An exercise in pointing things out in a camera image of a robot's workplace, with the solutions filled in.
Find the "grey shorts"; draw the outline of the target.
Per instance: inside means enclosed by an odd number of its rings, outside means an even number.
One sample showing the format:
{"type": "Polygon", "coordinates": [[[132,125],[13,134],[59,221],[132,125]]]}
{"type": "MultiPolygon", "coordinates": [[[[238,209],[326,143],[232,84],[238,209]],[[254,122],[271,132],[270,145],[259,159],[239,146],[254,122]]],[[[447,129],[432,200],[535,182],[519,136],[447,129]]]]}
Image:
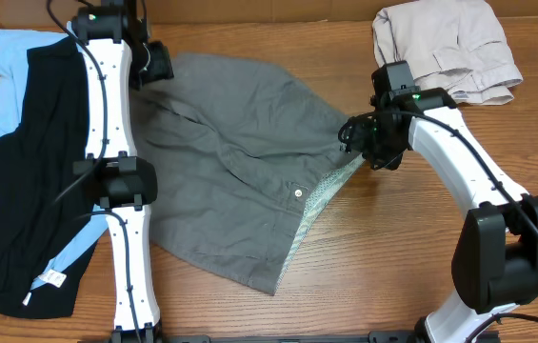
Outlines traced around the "grey shorts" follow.
{"type": "Polygon", "coordinates": [[[155,168],[153,243],[274,294],[299,244],[362,164],[343,113],[282,67],[182,53],[174,77],[130,93],[138,154],[155,168]]]}

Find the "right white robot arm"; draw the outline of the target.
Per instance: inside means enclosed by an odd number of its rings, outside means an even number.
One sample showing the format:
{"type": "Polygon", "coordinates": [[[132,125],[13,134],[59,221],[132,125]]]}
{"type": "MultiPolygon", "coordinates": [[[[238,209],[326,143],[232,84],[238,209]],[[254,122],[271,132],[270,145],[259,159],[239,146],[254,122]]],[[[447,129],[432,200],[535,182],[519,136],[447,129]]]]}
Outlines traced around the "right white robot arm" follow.
{"type": "Polygon", "coordinates": [[[375,110],[339,130],[346,151],[375,170],[398,168],[406,150],[422,155],[465,217],[451,261],[453,293],[414,329],[375,331],[371,342],[497,342],[489,326],[520,318],[538,297],[538,195],[507,176],[468,129],[443,89],[389,91],[375,110]]]}

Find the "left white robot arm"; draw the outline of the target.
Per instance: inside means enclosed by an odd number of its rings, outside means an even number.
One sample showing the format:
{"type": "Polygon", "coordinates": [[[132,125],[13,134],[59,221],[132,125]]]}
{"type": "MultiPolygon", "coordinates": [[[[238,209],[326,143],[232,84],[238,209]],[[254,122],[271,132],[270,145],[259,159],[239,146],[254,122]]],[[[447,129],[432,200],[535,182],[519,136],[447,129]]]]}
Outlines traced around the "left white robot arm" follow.
{"type": "Polygon", "coordinates": [[[152,164],[139,157],[130,122],[130,90],[170,78],[169,57],[149,43],[137,1],[103,1],[72,19],[83,50],[89,96],[85,157],[74,175],[105,217],[111,239],[116,305],[111,342],[165,341],[151,277],[149,220],[157,197],[152,164]]]}

